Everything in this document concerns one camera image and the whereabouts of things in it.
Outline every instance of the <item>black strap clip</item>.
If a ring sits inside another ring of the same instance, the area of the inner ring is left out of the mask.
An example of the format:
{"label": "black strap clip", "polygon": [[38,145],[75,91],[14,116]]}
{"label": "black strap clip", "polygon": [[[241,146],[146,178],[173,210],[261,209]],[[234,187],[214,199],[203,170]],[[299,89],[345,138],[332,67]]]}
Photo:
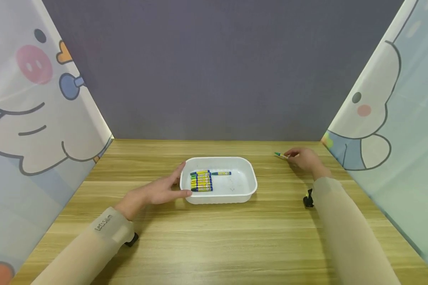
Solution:
{"label": "black strap clip", "polygon": [[312,200],[311,194],[312,194],[312,189],[309,189],[306,197],[304,197],[302,199],[302,202],[304,203],[304,206],[306,208],[313,208],[314,207],[314,201]]}
{"label": "black strap clip", "polygon": [[124,244],[125,244],[126,246],[128,246],[128,247],[132,247],[132,246],[133,246],[133,244],[138,240],[138,238],[139,238],[138,234],[137,234],[137,233],[135,233],[135,235],[133,236],[133,238],[132,238],[129,242],[124,243]]}

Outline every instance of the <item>orange beak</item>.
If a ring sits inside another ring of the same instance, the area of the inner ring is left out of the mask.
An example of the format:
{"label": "orange beak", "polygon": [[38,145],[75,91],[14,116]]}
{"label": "orange beak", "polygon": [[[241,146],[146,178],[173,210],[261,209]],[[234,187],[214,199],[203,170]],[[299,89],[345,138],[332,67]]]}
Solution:
{"label": "orange beak", "polygon": [[60,64],[70,63],[73,61],[69,51],[67,50],[67,46],[65,46],[65,43],[63,41],[59,42],[59,48],[60,51],[57,54],[57,61]]}

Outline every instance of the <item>wrist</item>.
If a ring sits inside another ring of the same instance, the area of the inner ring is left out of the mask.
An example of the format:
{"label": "wrist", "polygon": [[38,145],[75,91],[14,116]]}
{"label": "wrist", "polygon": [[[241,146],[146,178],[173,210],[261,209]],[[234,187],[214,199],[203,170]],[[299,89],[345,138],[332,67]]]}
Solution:
{"label": "wrist", "polygon": [[121,213],[127,220],[133,220],[139,211],[148,204],[148,197],[144,189],[137,188],[128,192],[120,201],[114,206],[114,209]]}
{"label": "wrist", "polygon": [[333,177],[331,171],[322,162],[316,163],[311,167],[311,174],[314,181],[321,177]]}

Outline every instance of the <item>left hand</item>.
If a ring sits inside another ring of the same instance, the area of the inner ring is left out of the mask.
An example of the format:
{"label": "left hand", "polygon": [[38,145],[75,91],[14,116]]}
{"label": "left hand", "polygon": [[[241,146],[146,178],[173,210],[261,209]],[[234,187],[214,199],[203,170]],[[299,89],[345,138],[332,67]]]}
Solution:
{"label": "left hand", "polygon": [[128,192],[124,198],[114,207],[129,221],[147,204],[163,204],[178,198],[186,198],[192,195],[190,190],[173,191],[171,187],[179,182],[185,162],[181,163],[172,174],[161,177],[145,186]]}

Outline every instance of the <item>white plastic tray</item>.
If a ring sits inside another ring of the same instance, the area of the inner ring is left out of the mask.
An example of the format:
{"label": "white plastic tray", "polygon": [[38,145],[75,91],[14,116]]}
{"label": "white plastic tray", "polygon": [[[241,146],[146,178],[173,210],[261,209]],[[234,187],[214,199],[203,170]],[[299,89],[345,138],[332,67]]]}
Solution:
{"label": "white plastic tray", "polygon": [[191,204],[244,203],[257,190],[257,178],[250,162],[232,156],[193,157],[187,160],[179,182],[181,189],[190,189],[190,173],[201,170],[231,171],[231,175],[213,175],[213,191],[193,192],[186,198]]}

